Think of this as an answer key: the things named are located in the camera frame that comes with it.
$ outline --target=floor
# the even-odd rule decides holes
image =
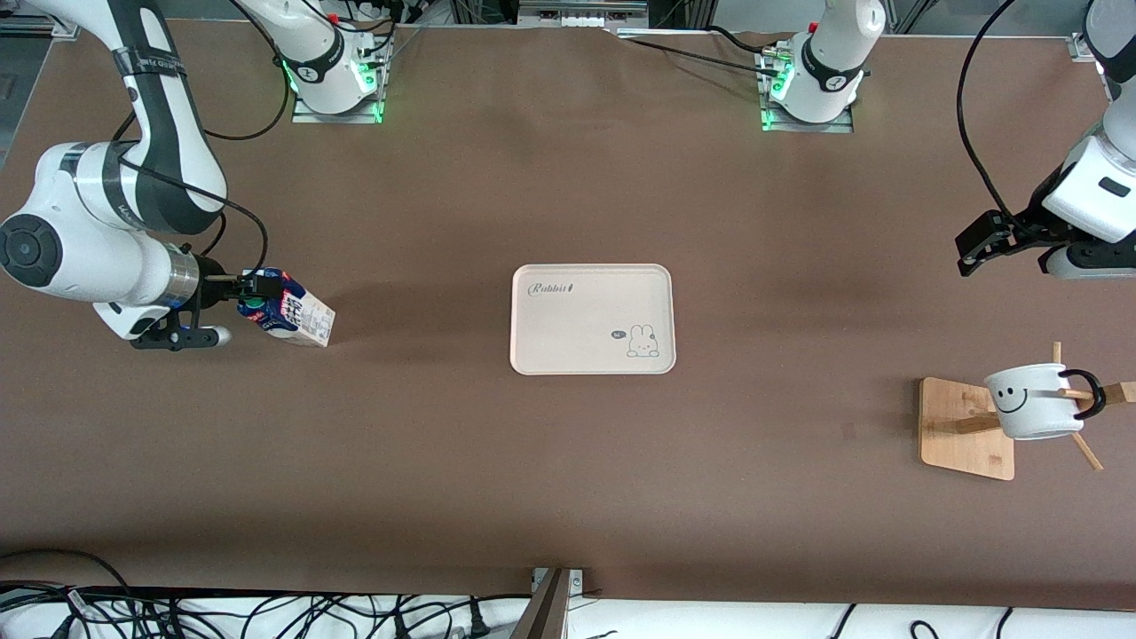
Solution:
[[[306,611],[316,605],[315,597],[277,597],[241,599],[183,599],[182,623],[185,637],[192,639],[235,639],[237,637],[291,637],[298,639],[400,639],[395,624],[377,624],[373,611],[391,611],[394,596],[352,596],[340,599],[335,613],[329,609],[316,615],[310,623],[298,623]],[[418,596],[403,604],[407,633],[412,639],[458,639],[467,636],[470,616],[463,597]],[[526,599],[510,598],[481,604],[484,621],[492,631],[486,639],[507,633],[524,612]],[[446,614],[446,608],[452,608]],[[571,601],[567,620],[568,639],[687,639],[691,637],[778,637],[782,639],[816,639],[836,632],[841,619],[846,623],[843,639],[909,637],[913,622],[926,625],[914,631],[920,639],[932,637],[988,638],[995,636],[1005,608],[970,606],[857,606],[851,614],[843,604],[726,604],[713,601],[632,601],[599,599]],[[62,604],[33,604],[0,614],[0,636],[6,639],[48,637],[65,619]],[[114,619],[119,631],[108,624],[92,624],[90,639],[116,639],[131,632],[122,621],[127,619],[119,604],[92,603],[87,616]],[[244,619],[254,619],[248,624]],[[1021,608],[1005,619],[1004,639],[1120,639],[1136,632],[1136,615],[1126,612],[1062,611]],[[87,639],[78,624],[72,636]]]

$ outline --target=wooden base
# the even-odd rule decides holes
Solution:
[[[919,384],[919,458],[930,466],[1013,479],[1013,440],[1002,429],[960,433],[957,423],[994,412],[983,387],[926,377]]]

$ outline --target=metal frame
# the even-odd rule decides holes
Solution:
[[[568,599],[584,591],[584,572],[571,569],[533,571],[536,594],[529,599],[509,639],[562,639]]]
[[[0,19],[0,35],[39,35],[74,41],[78,38],[78,27],[34,7],[25,6],[17,9],[15,15]]]

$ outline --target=rabbit illustration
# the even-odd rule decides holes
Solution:
[[[632,326],[632,339],[627,343],[627,357],[659,357],[659,342],[654,339],[654,326],[650,324]]]

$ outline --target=plug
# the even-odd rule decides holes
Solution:
[[[67,619],[59,624],[59,628],[51,633],[51,639],[67,639],[70,636],[70,624],[75,621],[75,615],[67,615]]]
[[[469,598],[469,638],[481,639],[486,637],[492,629],[482,619],[482,607],[477,605],[477,599]]]

